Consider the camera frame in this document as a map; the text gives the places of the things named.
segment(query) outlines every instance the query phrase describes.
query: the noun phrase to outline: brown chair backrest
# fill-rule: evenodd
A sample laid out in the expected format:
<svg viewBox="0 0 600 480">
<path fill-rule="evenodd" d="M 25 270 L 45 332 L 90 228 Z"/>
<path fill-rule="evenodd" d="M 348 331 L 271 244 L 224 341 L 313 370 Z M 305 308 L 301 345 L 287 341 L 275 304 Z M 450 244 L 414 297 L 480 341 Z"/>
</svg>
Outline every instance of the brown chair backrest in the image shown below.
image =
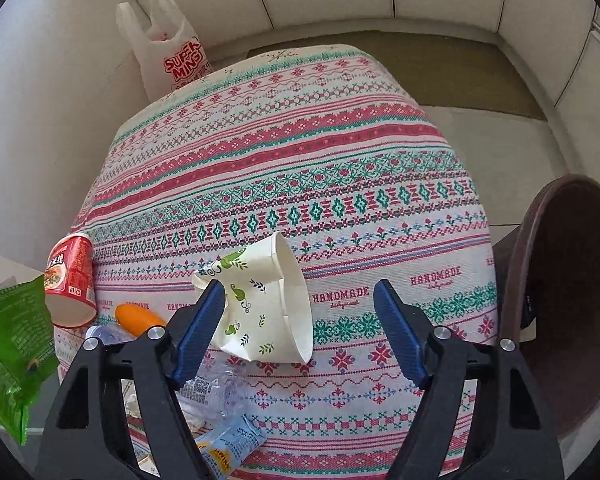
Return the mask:
<svg viewBox="0 0 600 480">
<path fill-rule="evenodd" d="M 579 174 L 547 184 L 493 251 L 500 337 L 519 341 L 528 294 L 538 334 L 520 349 L 565 436 L 600 403 L 600 184 Z"/>
</svg>

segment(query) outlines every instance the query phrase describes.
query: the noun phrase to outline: white paper cup with leaf print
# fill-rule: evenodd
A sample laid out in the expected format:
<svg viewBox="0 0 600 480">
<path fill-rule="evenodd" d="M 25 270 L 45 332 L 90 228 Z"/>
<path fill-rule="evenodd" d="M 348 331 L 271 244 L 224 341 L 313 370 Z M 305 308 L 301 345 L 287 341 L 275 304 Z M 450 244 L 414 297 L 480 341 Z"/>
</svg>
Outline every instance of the white paper cup with leaf print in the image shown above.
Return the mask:
<svg viewBox="0 0 600 480">
<path fill-rule="evenodd" d="M 246 361 L 307 364 L 314 346 L 302 270 L 279 232 L 200 269 L 197 288 L 224 286 L 226 305 L 211 344 Z"/>
</svg>

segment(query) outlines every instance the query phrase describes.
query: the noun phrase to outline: red instant noodle cup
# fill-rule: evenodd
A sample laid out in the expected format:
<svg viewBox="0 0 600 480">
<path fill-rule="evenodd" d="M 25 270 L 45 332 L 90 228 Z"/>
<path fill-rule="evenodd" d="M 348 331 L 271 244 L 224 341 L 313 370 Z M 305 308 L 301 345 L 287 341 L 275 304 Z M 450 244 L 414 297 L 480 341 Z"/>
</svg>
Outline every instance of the red instant noodle cup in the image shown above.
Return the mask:
<svg viewBox="0 0 600 480">
<path fill-rule="evenodd" d="M 54 325 L 77 328 L 96 316 L 92 254 L 91 239 L 85 233 L 65 236 L 51 251 L 45 270 L 45 294 Z"/>
</svg>

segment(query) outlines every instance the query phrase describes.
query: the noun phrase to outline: silver bolt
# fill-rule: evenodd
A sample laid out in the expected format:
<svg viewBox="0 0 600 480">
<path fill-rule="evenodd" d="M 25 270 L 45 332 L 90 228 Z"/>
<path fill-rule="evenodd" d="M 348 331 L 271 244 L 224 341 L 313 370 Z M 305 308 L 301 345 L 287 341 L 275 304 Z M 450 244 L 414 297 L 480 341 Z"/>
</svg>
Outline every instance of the silver bolt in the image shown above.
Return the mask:
<svg viewBox="0 0 600 480">
<path fill-rule="evenodd" d="M 164 335 L 164 327 L 152 326 L 146 334 L 149 339 L 160 339 Z"/>
<path fill-rule="evenodd" d="M 513 352 L 516 349 L 516 344 L 511 339 L 504 338 L 500 340 L 500 348 L 505 352 Z"/>
<path fill-rule="evenodd" d="M 96 348 L 96 346 L 98 346 L 98 343 L 99 341 L 97 337 L 90 337 L 84 343 L 82 343 L 82 347 L 85 350 L 93 350 Z"/>
<path fill-rule="evenodd" d="M 433 335 L 438 339 L 449 339 L 451 337 L 451 330 L 446 326 L 437 326 L 433 329 Z"/>
</svg>

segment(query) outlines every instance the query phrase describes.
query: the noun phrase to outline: green plastic packaging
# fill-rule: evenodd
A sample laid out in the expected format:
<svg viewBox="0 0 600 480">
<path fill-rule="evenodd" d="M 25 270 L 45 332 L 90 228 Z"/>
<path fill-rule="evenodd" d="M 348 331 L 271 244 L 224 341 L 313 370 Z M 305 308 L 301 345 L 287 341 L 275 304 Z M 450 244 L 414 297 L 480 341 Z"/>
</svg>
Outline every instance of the green plastic packaging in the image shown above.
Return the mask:
<svg viewBox="0 0 600 480">
<path fill-rule="evenodd" d="M 44 276 L 0 290 L 0 424 L 21 446 L 29 406 L 58 368 Z"/>
</svg>

